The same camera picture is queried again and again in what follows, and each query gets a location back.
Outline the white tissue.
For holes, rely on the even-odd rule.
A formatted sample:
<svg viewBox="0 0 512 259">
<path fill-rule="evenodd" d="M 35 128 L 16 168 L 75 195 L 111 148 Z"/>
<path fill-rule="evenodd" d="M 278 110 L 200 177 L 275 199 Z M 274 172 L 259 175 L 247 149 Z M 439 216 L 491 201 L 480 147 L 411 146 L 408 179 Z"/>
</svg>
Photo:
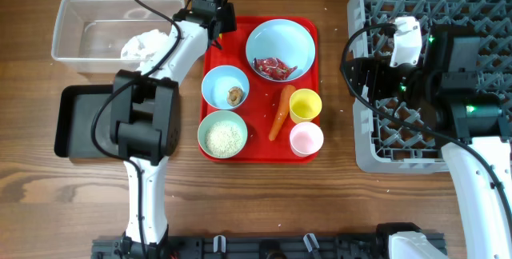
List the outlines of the white tissue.
<svg viewBox="0 0 512 259">
<path fill-rule="evenodd" d="M 169 35 L 158 29 L 132 37 L 121 50 L 124 60 L 146 60 L 151 58 L 167 42 Z"/>
</svg>

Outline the light blue bowl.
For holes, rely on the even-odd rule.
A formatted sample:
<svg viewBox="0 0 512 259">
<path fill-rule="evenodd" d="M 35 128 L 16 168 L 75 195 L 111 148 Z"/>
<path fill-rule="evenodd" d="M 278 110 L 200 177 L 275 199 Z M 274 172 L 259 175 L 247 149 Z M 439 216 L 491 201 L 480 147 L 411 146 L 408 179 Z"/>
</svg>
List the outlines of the light blue bowl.
<svg viewBox="0 0 512 259">
<path fill-rule="evenodd" d="M 244 92 L 244 98 L 237 106 L 227 103 L 228 91 L 237 86 Z M 217 66 L 210 70 L 202 80 L 202 96 L 208 105 L 217 110 L 234 110 L 248 98 L 250 83 L 246 74 L 235 66 Z"/>
</svg>

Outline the yellow plastic cup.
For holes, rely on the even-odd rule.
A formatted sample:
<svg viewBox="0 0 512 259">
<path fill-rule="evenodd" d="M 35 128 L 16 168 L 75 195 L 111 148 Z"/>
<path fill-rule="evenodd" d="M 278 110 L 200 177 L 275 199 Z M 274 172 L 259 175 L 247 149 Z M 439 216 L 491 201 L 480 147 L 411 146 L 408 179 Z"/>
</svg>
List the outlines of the yellow plastic cup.
<svg viewBox="0 0 512 259">
<path fill-rule="evenodd" d="M 311 122 L 321 110 L 322 99 L 313 90 L 296 90 L 290 97 L 290 118 L 295 124 Z"/>
</svg>

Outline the light blue plate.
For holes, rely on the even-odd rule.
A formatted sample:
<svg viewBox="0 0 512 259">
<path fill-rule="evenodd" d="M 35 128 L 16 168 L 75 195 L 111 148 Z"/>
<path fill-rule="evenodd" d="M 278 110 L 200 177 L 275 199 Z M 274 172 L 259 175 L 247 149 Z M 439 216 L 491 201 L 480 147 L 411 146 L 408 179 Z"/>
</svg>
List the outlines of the light blue plate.
<svg viewBox="0 0 512 259">
<path fill-rule="evenodd" d="M 246 41 L 246 59 L 257 75 L 272 82 L 292 82 L 309 73 L 316 58 L 316 29 L 291 19 L 271 19 L 256 26 Z M 278 59 L 290 70 L 284 79 L 264 73 L 256 61 Z"/>
</svg>

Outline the red foil wrapper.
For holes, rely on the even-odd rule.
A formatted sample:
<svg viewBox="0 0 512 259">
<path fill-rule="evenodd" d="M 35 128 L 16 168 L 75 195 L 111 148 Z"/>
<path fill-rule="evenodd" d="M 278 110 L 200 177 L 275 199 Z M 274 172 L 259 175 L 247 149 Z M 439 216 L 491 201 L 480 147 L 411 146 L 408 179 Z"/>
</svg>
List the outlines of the red foil wrapper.
<svg viewBox="0 0 512 259">
<path fill-rule="evenodd" d="M 263 77 L 276 81 L 285 81 L 297 69 L 297 66 L 289 67 L 279 58 L 255 58 L 252 67 Z"/>
</svg>

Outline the brown food scrap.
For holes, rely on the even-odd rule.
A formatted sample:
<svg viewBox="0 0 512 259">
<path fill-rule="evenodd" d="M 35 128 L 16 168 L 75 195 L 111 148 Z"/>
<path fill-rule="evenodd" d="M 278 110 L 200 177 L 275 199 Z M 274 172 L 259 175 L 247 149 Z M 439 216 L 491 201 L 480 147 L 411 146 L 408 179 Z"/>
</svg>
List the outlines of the brown food scrap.
<svg viewBox="0 0 512 259">
<path fill-rule="evenodd" d="M 234 86 L 229 89 L 227 96 L 227 103 L 230 106 L 237 106 L 244 98 L 244 92 L 240 87 Z"/>
</svg>

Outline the orange carrot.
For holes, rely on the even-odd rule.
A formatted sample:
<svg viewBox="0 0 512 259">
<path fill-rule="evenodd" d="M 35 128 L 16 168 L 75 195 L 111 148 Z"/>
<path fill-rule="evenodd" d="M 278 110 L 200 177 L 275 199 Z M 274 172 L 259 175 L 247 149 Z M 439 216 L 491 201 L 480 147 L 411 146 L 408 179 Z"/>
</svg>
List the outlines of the orange carrot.
<svg viewBox="0 0 512 259">
<path fill-rule="evenodd" d="M 274 117 L 273 124 L 269 132 L 269 140 L 274 141 L 278 136 L 284 121 L 286 120 L 289 109 L 290 109 L 290 98 L 291 95 L 296 91 L 296 88 L 292 85 L 286 85 L 281 92 L 280 100 L 278 103 L 278 109 Z"/>
</svg>

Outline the pink plastic cup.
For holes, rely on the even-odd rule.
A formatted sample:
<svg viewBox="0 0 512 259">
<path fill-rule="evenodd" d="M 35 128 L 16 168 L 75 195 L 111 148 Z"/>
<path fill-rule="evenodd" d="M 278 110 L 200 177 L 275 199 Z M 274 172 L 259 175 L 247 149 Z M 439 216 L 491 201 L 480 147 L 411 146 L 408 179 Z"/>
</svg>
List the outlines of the pink plastic cup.
<svg viewBox="0 0 512 259">
<path fill-rule="evenodd" d="M 318 152 L 323 143 L 322 129 L 313 122 L 301 122 L 290 131 L 290 148 L 299 157 Z"/>
</svg>

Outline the green bowl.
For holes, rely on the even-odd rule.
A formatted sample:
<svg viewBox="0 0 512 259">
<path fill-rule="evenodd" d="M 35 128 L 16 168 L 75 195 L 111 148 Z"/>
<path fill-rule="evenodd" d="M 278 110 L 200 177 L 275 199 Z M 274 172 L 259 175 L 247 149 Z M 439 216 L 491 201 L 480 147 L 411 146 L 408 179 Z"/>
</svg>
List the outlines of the green bowl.
<svg viewBox="0 0 512 259">
<path fill-rule="evenodd" d="M 198 127 L 199 146 L 216 159 L 227 159 L 240 153 L 247 138 L 248 129 L 244 120 L 228 110 L 207 115 Z"/>
</svg>

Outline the white rice pile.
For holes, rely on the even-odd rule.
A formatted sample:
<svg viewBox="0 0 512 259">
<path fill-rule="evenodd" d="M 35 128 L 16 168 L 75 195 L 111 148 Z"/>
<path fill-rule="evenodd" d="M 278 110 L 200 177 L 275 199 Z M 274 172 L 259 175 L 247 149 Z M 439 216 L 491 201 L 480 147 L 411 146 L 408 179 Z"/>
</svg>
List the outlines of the white rice pile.
<svg viewBox="0 0 512 259">
<path fill-rule="evenodd" d="M 215 122 L 206 132 L 206 147 L 215 157 L 234 156 L 243 142 L 242 131 L 233 122 Z"/>
</svg>

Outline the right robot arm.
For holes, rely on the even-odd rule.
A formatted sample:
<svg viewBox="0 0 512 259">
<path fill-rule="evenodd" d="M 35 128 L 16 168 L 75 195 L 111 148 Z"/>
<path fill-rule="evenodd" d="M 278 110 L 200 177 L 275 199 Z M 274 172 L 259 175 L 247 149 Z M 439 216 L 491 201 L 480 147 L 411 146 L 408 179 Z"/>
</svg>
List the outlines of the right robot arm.
<svg viewBox="0 0 512 259">
<path fill-rule="evenodd" d="M 347 60 L 349 91 L 391 122 L 428 133 L 455 186 L 470 258 L 511 256 L 511 133 L 495 94 L 477 91 L 479 36 L 464 26 L 436 25 L 427 40 L 415 27 L 383 23 L 394 37 L 387 58 Z"/>
</svg>

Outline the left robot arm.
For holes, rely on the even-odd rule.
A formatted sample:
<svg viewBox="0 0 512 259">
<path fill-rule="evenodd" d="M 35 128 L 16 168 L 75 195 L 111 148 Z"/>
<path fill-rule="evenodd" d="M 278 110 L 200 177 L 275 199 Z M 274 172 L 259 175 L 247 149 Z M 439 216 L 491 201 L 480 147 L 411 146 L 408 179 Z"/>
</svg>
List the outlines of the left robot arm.
<svg viewBox="0 0 512 259">
<path fill-rule="evenodd" d="M 180 133 L 179 86 L 220 34 L 234 31 L 229 0 L 189 0 L 170 17 L 164 42 L 135 71 L 120 70 L 109 100 L 110 139 L 129 177 L 130 217 L 117 251 L 124 258 L 167 258 L 165 171 Z"/>
</svg>

